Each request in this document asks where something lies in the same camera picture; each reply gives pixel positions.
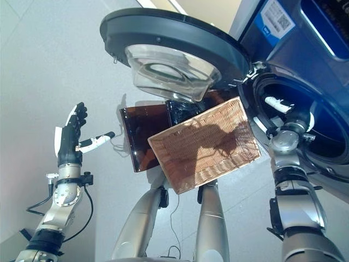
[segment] black wire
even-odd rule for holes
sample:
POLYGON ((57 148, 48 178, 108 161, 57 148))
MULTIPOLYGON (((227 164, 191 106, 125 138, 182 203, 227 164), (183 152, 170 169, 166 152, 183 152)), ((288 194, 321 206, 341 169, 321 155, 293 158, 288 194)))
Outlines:
POLYGON ((180 250, 179 250, 179 248, 178 248, 177 246, 171 246, 171 247, 169 248, 169 252, 167 253, 167 257, 170 256, 170 250, 171 250, 172 247, 175 247, 175 248, 178 250, 178 252, 179 252, 179 259, 180 259, 180 250))
POLYGON ((35 211, 35 210, 32 210, 32 209, 45 204, 47 201, 49 201, 51 199, 52 195, 53 195, 53 184, 49 184, 49 196, 46 199, 44 199, 43 201, 38 202, 35 205, 27 207, 26 211, 29 212, 29 213, 33 213, 33 214, 39 215, 39 216, 44 216, 45 215, 44 213, 41 213, 39 211, 35 211))
POLYGON ((90 194, 89 194, 88 191, 87 191, 86 185, 83 185, 83 190, 85 190, 85 193, 86 193, 86 195, 87 195, 87 197, 88 197, 88 199, 89 199, 89 202, 90 202, 90 204, 91 204, 91 214, 89 215, 88 221, 87 221, 86 224, 83 226, 83 228, 80 229, 76 234, 74 234, 74 235, 71 236, 70 238, 65 239, 65 240, 63 241, 63 243, 65 243, 65 242, 67 242, 67 241, 73 239, 73 238, 76 237, 78 234, 80 234, 80 233, 87 227, 88 223, 91 221, 91 218, 92 218, 92 215, 93 215, 93 201, 92 201, 92 198, 91 198, 90 194))

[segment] gray floor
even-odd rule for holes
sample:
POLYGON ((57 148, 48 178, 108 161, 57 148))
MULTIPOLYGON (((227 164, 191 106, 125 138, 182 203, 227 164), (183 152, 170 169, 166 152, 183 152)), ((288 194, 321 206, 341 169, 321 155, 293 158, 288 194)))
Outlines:
MULTIPOLYGON (((133 87, 130 70, 113 64, 99 35, 106 14, 135 6, 131 0, 1 0, 0 242, 24 227, 37 226, 40 218, 25 208, 46 197, 44 177, 56 171, 57 164, 54 127, 65 123, 76 103, 84 101, 88 107, 81 136, 86 139, 110 130, 119 133, 118 108, 157 100, 133 87)), ((123 136, 113 143, 123 145, 123 136)), ((61 261, 106 261, 128 213, 149 188, 147 175, 133 173, 129 156, 119 155, 111 144, 85 155, 83 169, 95 175, 95 185, 89 187, 95 215, 79 237, 64 244, 61 261)), ((266 231, 274 191, 268 157, 220 178, 219 190, 231 260, 280 261, 281 242, 266 231)), ((182 194, 173 215, 182 258, 189 260, 200 211, 196 194, 182 194)), ((327 210, 328 236, 349 260, 349 205, 326 192, 319 197, 327 210)), ((176 244, 170 230, 170 213, 177 203, 173 191, 170 200, 170 206, 158 212, 149 256, 166 254, 176 244)), ((69 236, 88 215, 84 198, 69 236)))

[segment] robotic hand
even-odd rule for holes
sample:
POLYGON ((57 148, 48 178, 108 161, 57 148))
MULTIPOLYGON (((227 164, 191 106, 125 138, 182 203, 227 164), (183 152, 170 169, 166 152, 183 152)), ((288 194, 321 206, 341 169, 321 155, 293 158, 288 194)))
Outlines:
POLYGON ((58 173, 49 174, 49 185, 57 178, 51 208, 40 221, 28 246, 16 262, 56 262, 59 249, 65 241, 65 232, 74 218, 74 209, 82 198, 80 187, 93 184, 93 175, 81 175, 82 154, 89 152, 115 136, 114 132, 79 142, 81 127, 86 123, 87 109, 83 102, 75 105, 63 128, 56 127, 55 153, 58 173))
POLYGON ((295 107, 284 126, 269 133, 275 198, 269 202, 273 228, 268 230, 283 240, 283 261, 344 262, 324 235, 326 215, 297 154, 298 144, 315 138, 306 133, 310 122, 309 109, 295 107))

